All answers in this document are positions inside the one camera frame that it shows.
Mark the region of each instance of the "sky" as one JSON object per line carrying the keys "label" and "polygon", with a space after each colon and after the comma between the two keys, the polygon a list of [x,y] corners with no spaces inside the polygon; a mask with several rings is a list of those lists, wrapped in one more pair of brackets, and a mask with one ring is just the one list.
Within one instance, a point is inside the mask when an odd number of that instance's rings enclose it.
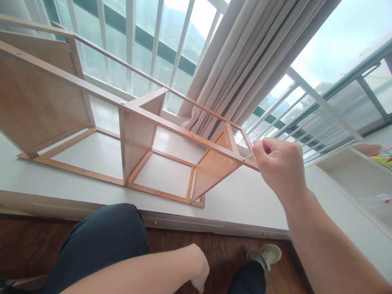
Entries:
{"label": "sky", "polygon": [[[165,0],[169,9],[187,12],[189,0]],[[208,0],[196,0],[192,10],[191,22],[194,24],[204,39],[207,38],[216,8]]]}
{"label": "sky", "polygon": [[335,83],[391,33],[391,15],[391,0],[342,0],[292,67],[313,87]]}

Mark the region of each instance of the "black trousers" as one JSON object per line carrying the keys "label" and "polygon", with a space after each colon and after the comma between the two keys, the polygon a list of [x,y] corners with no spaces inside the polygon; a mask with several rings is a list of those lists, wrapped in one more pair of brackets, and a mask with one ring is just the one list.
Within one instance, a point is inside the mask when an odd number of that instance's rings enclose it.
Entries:
{"label": "black trousers", "polygon": [[[109,265],[144,254],[148,254],[147,233],[136,207],[128,203],[102,207],[74,227],[61,247],[44,294],[60,293]],[[263,267],[256,261],[241,267],[228,293],[265,293]]]}

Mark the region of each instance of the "forearm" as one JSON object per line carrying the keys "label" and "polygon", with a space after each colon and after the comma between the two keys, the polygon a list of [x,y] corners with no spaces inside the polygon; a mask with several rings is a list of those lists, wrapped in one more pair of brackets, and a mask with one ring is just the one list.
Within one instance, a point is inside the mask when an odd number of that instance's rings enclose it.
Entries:
{"label": "forearm", "polygon": [[311,191],[285,198],[292,239],[316,293],[391,293],[391,286],[337,227]]}
{"label": "forearm", "polygon": [[203,270],[200,253],[196,245],[190,245],[130,258],[80,280],[62,293],[172,294]]}

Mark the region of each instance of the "finger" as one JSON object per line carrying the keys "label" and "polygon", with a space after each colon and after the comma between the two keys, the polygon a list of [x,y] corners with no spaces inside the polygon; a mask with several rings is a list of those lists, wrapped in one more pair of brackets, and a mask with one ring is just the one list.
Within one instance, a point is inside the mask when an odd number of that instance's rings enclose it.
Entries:
{"label": "finger", "polygon": [[259,167],[269,160],[269,156],[265,152],[264,145],[260,140],[255,140],[253,142],[252,151]]}
{"label": "finger", "polygon": [[282,140],[269,137],[265,137],[261,142],[263,143],[264,149],[269,149],[271,152],[279,149],[279,146],[284,143]]}

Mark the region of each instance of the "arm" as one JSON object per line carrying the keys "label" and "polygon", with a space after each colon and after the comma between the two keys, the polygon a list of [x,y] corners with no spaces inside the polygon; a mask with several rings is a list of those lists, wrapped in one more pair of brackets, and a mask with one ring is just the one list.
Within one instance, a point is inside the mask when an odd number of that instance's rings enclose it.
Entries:
{"label": "arm", "polygon": [[302,149],[255,141],[261,175],[285,210],[298,256],[316,293],[392,293],[391,285],[339,229],[306,187]]}
{"label": "arm", "polygon": [[190,246],[138,256],[106,267],[67,288],[62,294],[167,293],[191,280],[203,292],[209,266],[201,249]]}

